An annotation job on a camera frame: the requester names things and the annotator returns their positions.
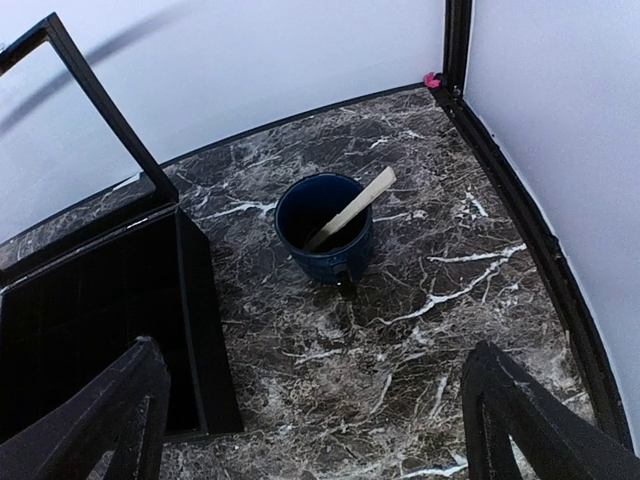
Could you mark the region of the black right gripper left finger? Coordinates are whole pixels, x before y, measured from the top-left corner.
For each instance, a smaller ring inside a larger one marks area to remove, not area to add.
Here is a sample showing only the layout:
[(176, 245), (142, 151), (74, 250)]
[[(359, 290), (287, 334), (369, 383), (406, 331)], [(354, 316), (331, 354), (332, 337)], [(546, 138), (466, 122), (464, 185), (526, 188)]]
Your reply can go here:
[(3, 479), (159, 476), (171, 378), (157, 342), (135, 343), (63, 405), (1, 445)]

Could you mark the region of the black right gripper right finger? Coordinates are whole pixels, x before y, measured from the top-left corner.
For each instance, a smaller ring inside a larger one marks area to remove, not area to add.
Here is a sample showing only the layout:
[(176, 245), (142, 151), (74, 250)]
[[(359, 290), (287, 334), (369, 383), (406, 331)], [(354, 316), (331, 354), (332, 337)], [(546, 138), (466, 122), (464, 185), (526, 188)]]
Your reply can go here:
[(553, 397), (495, 344), (469, 353), (461, 380), (471, 479), (520, 479), (517, 445), (540, 479), (637, 479), (639, 458)]

